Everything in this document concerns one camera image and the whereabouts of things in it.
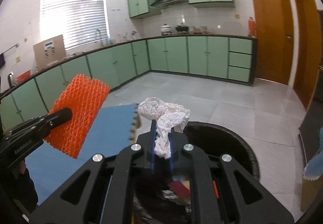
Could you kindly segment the orange foam net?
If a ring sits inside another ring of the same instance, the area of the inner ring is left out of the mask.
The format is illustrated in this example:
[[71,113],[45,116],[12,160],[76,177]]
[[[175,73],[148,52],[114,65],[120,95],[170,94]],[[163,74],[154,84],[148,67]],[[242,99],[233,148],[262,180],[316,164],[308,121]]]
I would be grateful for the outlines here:
[[69,108],[72,119],[51,130],[44,140],[53,148],[76,159],[110,88],[98,79],[78,74],[55,101],[50,114]]
[[215,191],[215,196],[217,199],[219,199],[219,194],[218,194],[218,190],[217,190],[217,186],[216,186],[216,182],[213,180],[212,181],[213,187],[214,187],[214,191]]

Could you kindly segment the white paper towel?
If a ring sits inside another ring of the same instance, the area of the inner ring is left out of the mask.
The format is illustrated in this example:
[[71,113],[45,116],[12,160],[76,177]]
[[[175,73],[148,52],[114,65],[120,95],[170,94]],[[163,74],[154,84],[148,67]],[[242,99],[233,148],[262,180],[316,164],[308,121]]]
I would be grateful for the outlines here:
[[171,146],[168,135],[173,128],[176,132],[183,132],[191,111],[182,105],[149,97],[139,104],[138,113],[148,120],[156,121],[154,154],[159,158],[170,159]]

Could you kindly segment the green lower kitchen cabinets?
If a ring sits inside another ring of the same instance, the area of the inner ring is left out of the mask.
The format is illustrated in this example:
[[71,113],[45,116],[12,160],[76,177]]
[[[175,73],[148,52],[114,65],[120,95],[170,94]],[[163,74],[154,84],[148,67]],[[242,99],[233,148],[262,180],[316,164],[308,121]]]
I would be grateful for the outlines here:
[[1,95],[4,129],[47,114],[73,78],[84,74],[117,89],[148,72],[254,83],[257,39],[175,35],[113,44],[70,57],[32,75]]

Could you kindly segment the red paper packet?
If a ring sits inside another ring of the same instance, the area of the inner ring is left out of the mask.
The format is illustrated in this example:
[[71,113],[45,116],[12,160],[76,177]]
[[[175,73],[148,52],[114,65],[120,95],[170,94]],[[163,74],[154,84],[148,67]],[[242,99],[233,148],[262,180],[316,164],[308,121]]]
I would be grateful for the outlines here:
[[172,181],[168,183],[168,187],[174,191],[179,198],[188,198],[191,191],[181,181]]

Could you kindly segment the blue table mat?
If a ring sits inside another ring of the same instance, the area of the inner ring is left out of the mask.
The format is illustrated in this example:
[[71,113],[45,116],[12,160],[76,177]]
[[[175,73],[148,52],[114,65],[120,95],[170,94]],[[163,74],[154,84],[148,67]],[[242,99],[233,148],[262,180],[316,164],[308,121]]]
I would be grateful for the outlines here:
[[101,108],[76,159],[53,148],[47,142],[28,155],[26,166],[35,184],[38,205],[94,154],[110,157],[129,146],[135,112],[135,104]]

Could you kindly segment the red plastic basin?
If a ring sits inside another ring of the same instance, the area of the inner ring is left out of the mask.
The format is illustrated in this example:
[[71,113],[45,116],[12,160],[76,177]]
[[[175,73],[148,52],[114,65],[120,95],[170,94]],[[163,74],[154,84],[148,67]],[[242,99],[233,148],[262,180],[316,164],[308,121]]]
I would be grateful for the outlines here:
[[27,80],[31,76],[31,70],[27,70],[26,72],[22,73],[17,77],[18,83],[22,83],[23,81]]

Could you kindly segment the steel electric kettle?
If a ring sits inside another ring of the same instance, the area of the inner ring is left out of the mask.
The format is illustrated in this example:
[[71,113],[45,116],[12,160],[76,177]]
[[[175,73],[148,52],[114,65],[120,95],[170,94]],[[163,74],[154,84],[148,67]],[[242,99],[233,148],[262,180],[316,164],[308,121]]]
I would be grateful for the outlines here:
[[8,74],[7,80],[8,80],[9,88],[15,87],[15,77],[13,72],[10,72]]

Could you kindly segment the brown cardboard box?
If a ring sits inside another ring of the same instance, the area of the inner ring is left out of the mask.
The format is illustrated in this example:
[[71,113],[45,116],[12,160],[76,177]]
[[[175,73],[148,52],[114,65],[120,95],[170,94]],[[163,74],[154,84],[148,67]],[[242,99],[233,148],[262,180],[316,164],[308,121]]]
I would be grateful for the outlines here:
[[60,62],[66,57],[63,35],[52,37],[33,46],[36,66],[39,70]]

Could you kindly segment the dark hanging towel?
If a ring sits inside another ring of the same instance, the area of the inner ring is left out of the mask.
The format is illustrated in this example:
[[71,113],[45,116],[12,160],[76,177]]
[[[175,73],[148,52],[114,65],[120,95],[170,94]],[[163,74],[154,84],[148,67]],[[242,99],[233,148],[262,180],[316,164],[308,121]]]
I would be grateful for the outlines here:
[[5,58],[4,58],[4,54],[1,53],[0,54],[0,69],[2,69],[5,66]]

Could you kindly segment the steel sink faucet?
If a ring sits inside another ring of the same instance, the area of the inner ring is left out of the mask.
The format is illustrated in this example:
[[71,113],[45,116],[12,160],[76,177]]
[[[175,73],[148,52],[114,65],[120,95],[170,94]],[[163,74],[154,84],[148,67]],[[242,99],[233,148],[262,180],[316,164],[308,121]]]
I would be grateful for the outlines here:
[[99,29],[95,30],[94,42],[95,43],[102,42],[102,35],[101,35],[101,31]]

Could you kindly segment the window blinds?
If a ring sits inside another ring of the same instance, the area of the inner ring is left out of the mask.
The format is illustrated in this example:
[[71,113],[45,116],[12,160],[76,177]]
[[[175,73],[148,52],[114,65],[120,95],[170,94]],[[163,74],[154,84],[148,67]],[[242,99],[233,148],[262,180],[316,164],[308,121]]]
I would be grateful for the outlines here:
[[63,35],[65,49],[110,37],[106,0],[41,0],[39,29],[43,40]]

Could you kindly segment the white ceramic pot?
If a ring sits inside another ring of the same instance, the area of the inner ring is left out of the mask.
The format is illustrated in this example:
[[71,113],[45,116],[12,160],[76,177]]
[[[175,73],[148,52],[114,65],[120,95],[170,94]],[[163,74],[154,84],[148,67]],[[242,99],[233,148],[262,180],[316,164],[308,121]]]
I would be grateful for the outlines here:
[[164,24],[160,27],[161,35],[172,35],[172,27],[168,24]]

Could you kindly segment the black wok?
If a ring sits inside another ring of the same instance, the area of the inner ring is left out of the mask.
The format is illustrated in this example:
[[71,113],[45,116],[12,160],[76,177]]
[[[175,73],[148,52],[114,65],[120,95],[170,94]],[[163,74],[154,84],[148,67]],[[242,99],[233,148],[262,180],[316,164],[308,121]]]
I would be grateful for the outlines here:
[[175,29],[179,35],[189,33],[189,27],[183,23],[181,23],[180,25],[177,25]]

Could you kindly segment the black range hood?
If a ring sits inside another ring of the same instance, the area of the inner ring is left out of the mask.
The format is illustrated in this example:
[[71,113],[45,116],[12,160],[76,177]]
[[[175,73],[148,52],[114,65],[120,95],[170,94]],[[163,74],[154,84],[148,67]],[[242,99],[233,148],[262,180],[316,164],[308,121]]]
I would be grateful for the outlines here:
[[188,0],[158,0],[154,2],[151,7],[165,9],[167,7],[172,7],[178,4],[187,3]]

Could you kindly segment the brown wooden door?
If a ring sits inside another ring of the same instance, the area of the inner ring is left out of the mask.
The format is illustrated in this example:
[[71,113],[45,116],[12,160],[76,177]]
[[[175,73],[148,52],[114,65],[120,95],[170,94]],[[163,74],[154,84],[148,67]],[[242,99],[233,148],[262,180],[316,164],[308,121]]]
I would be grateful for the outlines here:
[[321,24],[315,0],[295,0],[298,17],[298,62],[293,89],[305,109],[314,97],[321,62]]
[[290,0],[253,0],[256,21],[256,77],[287,85],[294,52]]

